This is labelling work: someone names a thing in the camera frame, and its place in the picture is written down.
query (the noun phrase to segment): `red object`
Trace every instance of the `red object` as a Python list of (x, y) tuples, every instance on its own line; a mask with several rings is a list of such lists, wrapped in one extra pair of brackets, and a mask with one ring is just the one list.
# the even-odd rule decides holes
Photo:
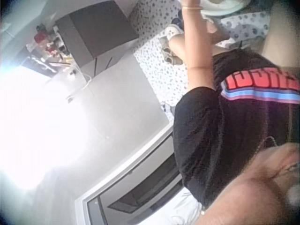
[(34, 36), (34, 40), (36, 43), (41, 43), (42, 41), (44, 41), (47, 38), (47, 35), (44, 32), (38, 32), (35, 36)]
[(53, 52), (55, 50), (54, 46), (46, 47), (47, 52)]

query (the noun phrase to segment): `patterned floor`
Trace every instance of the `patterned floor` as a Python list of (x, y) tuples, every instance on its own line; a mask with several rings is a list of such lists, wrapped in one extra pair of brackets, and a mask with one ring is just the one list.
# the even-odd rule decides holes
[[(186, 93), (187, 70), (185, 65), (172, 66), (165, 62), (159, 38), (165, 36), (164, 29), (173, 18), (178, 17), (180, 9), (177, 0), (141, 0), (129, 18), (133, 28), (140, 35), (134, 56), (170, 122), (174, 119), (171, 109)], [(219, 43), (219, 46), (232, 48), (239, 45), (240, 41), (256, 37), (265, 38), (269, 29), (269, 14), (249, 13), (249, 9), (246, 9), (246, 12), (242, 15), (239, 12), (230, 17), (214, 18), (214, 21), (228, 30), (231, 36), (228, 41)]]

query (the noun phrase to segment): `graphic print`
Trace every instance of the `graphic print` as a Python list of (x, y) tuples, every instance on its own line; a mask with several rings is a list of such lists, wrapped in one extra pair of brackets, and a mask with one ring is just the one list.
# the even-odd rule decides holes
[(222, 83), (221, 95), (228, 100), (256, 99), (281, 103), (300, 103), (299, 80), (278, 68), (238, 71)]

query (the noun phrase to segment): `dark wooden cabinet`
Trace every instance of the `dark wooden cabinet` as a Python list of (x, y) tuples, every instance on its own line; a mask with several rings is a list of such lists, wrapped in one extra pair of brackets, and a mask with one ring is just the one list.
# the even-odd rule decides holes
[(56, 25), (82, 72), (91, 77), (116, 64), (138, 39), (114, 1), (79, 9)]

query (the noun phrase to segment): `white sneaker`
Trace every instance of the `white sneaker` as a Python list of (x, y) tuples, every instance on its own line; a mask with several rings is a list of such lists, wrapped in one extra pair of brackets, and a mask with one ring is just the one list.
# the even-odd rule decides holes
[(178, 34), (183, 34), (183, 30), (179, 28), (176, 24), (170, 24), (166, 29), (165, 29), (167, 39), (170, 41), (172, 37)]

